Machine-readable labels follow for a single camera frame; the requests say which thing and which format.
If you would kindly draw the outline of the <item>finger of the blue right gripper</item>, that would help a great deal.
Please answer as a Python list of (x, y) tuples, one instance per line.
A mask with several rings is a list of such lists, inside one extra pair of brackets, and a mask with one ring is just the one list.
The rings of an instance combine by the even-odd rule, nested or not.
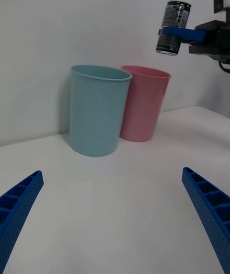
[(178, 38), (182, 43), (203, 43), (205, 41), (207, 32), (206, 30), (199, 29), (187, 29), (177, 27), (164, 27), (159, 30), (158, 35), (174, 36)]

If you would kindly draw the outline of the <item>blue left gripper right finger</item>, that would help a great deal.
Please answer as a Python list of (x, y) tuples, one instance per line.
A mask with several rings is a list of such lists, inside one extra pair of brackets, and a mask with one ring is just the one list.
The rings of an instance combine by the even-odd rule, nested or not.
[(230, 197), (188, 167), (182, 183), (212, 244), (223, 272), (230, 273)]

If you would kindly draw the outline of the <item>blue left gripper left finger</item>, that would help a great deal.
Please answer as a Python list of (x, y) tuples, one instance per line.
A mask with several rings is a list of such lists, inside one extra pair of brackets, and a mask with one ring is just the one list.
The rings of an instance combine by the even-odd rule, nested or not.
[(36, 171), (0, 197), (0, 273), (43, 184), (42, 172)]

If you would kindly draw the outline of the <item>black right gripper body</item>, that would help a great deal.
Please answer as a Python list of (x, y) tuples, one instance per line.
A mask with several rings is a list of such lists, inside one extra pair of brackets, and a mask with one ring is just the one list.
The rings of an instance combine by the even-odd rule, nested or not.
[(223, 21), (213, 20), (200, 24), (195, 30), (206, 32), (203, 42), (192, 42), (189, 53), (205, 55), (215, 61), (230, 60), (230, 25)]

